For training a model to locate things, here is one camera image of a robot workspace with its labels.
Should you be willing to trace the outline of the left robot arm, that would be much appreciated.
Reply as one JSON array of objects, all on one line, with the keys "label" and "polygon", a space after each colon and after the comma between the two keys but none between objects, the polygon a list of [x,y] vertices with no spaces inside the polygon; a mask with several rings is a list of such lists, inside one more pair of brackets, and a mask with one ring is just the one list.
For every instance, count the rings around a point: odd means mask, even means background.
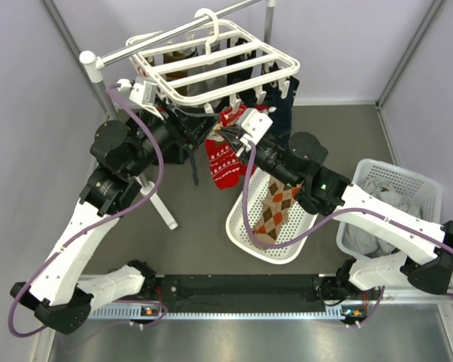
[{"label": "left robot arm", "polygon": [[133,114],[127,121],[104,122],[96,130],[90,152],[97,167],[79,195],[72,217],[51,254],[27,282],[11,288],[14,305],[31,310],[44,327],[68,335],[91,312],[126,296],[150,298],[156,273],[138,260],[81,282],[85,266],[103,238],[139,202],[148,201],[159,186],[144,185],[140,176],[159,164],[172,145],[197,149],[220,116],[198,110],[162,106],[159,115]]}]

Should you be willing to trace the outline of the white clip sock hanger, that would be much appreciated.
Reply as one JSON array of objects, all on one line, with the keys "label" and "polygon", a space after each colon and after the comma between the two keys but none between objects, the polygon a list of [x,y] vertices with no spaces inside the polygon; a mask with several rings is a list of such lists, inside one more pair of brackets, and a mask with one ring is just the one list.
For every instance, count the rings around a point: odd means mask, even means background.
[{"label": "white clip sock hanger", "polygon": [[[164,64],[163,55],[173,51],[185,53],[186,59]],[[252,51],[257,51],[255,60],[227,65],[227,59]],[[247,89],[254,88],[257,94],[264,94],[262,84],[278,85],[282,96],[286,96],[288,79],[300,69],[295,58],[266,44],[233,21],[222,19],[153,45],[129,59],[137,76],[156,82],[156,97],[179,106],[200,106],[207,110],[223,98],[237,106],[240,102],[237,93]],[[250,67],[254,68],[251,79],[227,85],[227,74]],[[183,69],[187,70],[187,77],[166,79],[166,73]],[[134,80],[119,80],[119,90],[129,97]]]}]

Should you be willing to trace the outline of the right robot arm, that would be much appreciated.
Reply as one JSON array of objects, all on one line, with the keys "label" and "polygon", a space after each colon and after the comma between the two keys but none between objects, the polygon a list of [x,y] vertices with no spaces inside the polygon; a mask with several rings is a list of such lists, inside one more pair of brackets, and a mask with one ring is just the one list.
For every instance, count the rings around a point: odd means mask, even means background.
[{"label": "right robot arm", "polygon": [[[187,114],[204,141],[215,133],[236,151],[236,157],[248,153],[242,192],[242,219],[251,242],[264,249],[289,247],[307,238],[331,219],[354,225],[394,246],[398,251],[388,256],[357,259],[347,266],[347,273],[337,280],[339,293],[352,299],[362,291],[387,285],[410,284],[429,294],[448,292],[453,272],[453,222],[444,225],[411,216],[376,199],[339,173],[324,167],[328,154],[311,133],[293,134],[285,147],[267,136],[272,127],[270,116],[256,109],[245,110],[235,122],[225,127],[214,113]],[[259,239],[248,220],[248,187],[253,170],[262,170],[284,186],[298,188],[297,204],[310,215],[324,216],[318,223],[282,244],[268,244]]]}]

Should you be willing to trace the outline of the navy santa belt sock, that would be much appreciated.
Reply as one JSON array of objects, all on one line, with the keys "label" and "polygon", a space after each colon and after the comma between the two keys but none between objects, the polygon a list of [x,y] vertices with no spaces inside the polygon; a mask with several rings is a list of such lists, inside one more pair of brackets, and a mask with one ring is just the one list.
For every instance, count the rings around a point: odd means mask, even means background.
[{"label": "navy santa belt sock", "polygon": [[251,106],[253,109],[256,109],[258,112],[260,113],[264,113],[264,114],[271,114],[271,113],[274,113],[276,110],[277,110],[277,107],[276,106],[269,106],[269,105],[265,105],[265,104],[256,104],[256,105],[253,105]]}]

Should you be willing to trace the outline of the red patterned christmas sock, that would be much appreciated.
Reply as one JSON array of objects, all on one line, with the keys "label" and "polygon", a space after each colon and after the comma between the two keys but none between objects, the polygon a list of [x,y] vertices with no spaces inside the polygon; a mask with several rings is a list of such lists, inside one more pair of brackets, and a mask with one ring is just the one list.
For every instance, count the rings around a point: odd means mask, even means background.
[{"label": "red patterned christmas sock", "polygon": [[220,113],[220,125],[222,127],[233,126],[246,109],[245,105],[241,105],[235,112],[231,108],[225,109]]}]

